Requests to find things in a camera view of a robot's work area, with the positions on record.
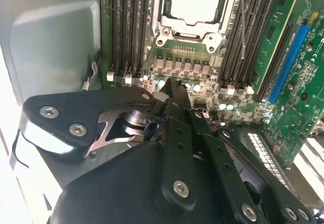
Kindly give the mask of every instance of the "blue pcie slot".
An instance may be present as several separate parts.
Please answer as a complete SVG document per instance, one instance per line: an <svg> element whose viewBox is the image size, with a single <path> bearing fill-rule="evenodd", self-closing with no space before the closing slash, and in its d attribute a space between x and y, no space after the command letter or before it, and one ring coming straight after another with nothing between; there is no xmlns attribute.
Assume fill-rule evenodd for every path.
<svg viewBox="0 0 324 224"><path fill-rule="evenodd" d="M301 46L303 45L304 39L306 38L310 28L311 28L311 26L309 26L309 25L301 25L299 27L298 32L295 36L294 42L289 50L288 56L282 65L282 69L277 77L277 80L276 80L276 82L272 88L271 94L269 96L268 100L271 104L275 104L275 102L277 101L279 93L280 93L282 87L284 86L284 83L287 79L289 71L292 68L292 66L297 58L298 52L299 52Z"/></svg>

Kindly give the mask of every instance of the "capacitor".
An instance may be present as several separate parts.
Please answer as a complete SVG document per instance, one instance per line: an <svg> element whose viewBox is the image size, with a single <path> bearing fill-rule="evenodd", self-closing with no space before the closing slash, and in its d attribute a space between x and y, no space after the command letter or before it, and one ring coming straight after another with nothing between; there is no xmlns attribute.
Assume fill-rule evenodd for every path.
<svg viewBox="0 0 324 224"><path fill-rule="evenodd" d="M148 75L147 74L143 75L143 80L144 81L148 80Z"/></svg>
<svg viewBox="0 0 324 224"><path fill-rule="evenodd" d="M223 101L220 101L218 103L218 109L219 110L224 110L226 108L226 104Z"/></svg>
<svg viewBox="0 0 324 224"><path fill-rule="evenodd" d="M222 126L222 127L224 127L226 125L223 117L220 117L220 119L219 119L219 125Z"/></svg>
<svg viewBox="0 0 324 224"><path fill-rule="evenodd" d="M166 84L166 80L163 77L157 79L157 89L160 90Z"/></svg>
<svg viewBox="0 0 324 224"><path fill-rule="evenodd" d="M232 111L234 109L234 105L232 103L228 103L226 109Z"/></svg>
<svg viewBox="0 0 324 224"><path fill-rule="evenodd" d="M183 84L184 84L184 86L185 86L188 90L191 89L191 85L189 84L188 81L184 81Z"/></svg>
<svg viewBox="0 0 324 224"><path fill-rule="evenodd" d="M192 84L192 89L193 89L194 92L200 92L201 86L200 86L199 82L194 82Z"/></svg>

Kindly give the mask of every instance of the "cable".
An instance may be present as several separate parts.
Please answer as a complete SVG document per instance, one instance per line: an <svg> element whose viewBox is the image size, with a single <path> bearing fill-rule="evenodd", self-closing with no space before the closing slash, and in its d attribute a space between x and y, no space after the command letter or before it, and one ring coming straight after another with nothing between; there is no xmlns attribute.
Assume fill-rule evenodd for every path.
<svg viewBox="0 0 324 224"><path fill-rule="evenodd" d="M19 162L21 165L29 168L28 165L26 165L25 163L23 163L22 161L20 161L16 155L16 148L17 148L17 143L18 143L18 138L19 138L19 135L20 135L20 129L17 130L17 134L16 134L16 137L15 137L15 140L14 140L14 143L12 144L12 155L16 158L16 161Z"/></svg>
<svg viewBox="0 0 324 224"><path fill-rule="evenodd" d="M153 43L152 43L152 46L151 46L151 49L150 51L148 52L147 54L147 58L146 60L142 63L142 66L141 66L141 78L143 78L143 75L144 75L144 65L148 62L148 60L150 59L150 56L151 56L151 53L152 53L152 50L156 47L156 40L157 40L157 37L158 37L159 33L157 33L153 39Z"/></svg>

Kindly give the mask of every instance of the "silver screw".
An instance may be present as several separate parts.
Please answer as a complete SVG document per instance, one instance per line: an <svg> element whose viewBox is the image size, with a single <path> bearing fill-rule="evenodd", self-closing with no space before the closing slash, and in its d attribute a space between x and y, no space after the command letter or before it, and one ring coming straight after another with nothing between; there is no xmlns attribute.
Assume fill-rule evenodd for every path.
<svg viewBox="0 0 324 224"><path fill-rule="evenodd" d="M229 135L229 133L228 133L227 131L223 131L223 135L224 135L225 137L227 137L227 138L230 137L230 135Z"/></svg>
<svg viewBox="0 0 324 224"><path fill-rule="evenodd" d="M312 43L309 43L306 45L306 51L307 52L311 52L313 50L313 44Z"/></svg>
<svg viewBox="0 0 324 224"><path fill-rule="evenodd" d="M173 190L182 198L187 198L189 196L189 188L181 180L176 180L173 183Z"/></svg>
<svg viewBox="0 0 324 224"><path fill-rule="evenodd" d="M291 208L286 207L286 212L292 219L297 220L297 216Z"/></svg>
<svg viewBox="0 0 324 224"><path fill-rule="evenodd" d="M59 115L59 111L52 106L43 106L40 110L39 110L40 115L42 115L45 118L48 119L53 119L56 118Z"/></svg>
<svg viewBox="0 0 324 224"><path fill-rule="evenodd" d="M144 94L144 93L142 94L142 97L144 97L144 98L147 99L147 100L150 99L149 95L146 95L146 94Z"/></svg>
<svg viewBox="0 0 324 224"><path fill-rule="evenodd" d="M309 220L309 216L306 214L306 212L302 208L298 208L299 213L304 217L304 219Z"/></svg>
<svg viewBox="0 0 324 224"><path fill-rule="evenodd" d="M170 30L170 28L168 28L168 27L164 27L164 28L162 29L162 33L163 33L163 35L170 35L170 32L171 32L171 30Z"/></svg>
<svg viewBox="0 0 324 224"><path fill-rule="evenodd" d="M250 221L257 221L257 215L255 213L255 211L251 208L251 206L247 205L247 204L243 204L242 205L242 211L243 214L250 220Z"/></svg>
<svg viewBox="0 0 324 224"><path fill-rule="evenodd" d="M196 115L196 117L198 117L198 118L201 119L201 114L200 113L198 113L197 111L195 111L194 114Z"/></svg>
<svg viewBox="0 0 324 224"><path fill-rule="evenodd" d="M178 104L178 103L176 103L175 101L174 101L174 102L172 102L172 104L173 104L174 106L176 106L176 107L180 107L180 106L179 106L179 104Z"/></svg>
<svg viewBox="0 0 324 224"><path fill-rule="evenodd" d="M84 136L87 133L87 128L82 124L72 124L69 130L71 134L78 137Z"/></svg>
<svg viewBox="0 0 324 224"><path fill-rule="evenodd" d="M292 91L294 89L294 84L293 83L289 83L288 84L288 90Z"/></svg>

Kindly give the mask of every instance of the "motherboard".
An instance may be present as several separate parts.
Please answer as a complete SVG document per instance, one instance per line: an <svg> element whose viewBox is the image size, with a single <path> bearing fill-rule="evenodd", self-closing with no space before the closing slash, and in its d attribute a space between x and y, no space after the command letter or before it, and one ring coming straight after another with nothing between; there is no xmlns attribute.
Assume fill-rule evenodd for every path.
<svg viewBox="0 0 324 224"><path fill-rule="evenodd" d="M322 0L102 0L103 87L153 93L176 78L213 128L260 129L288 166L324 128L323 9Z"/></svg>

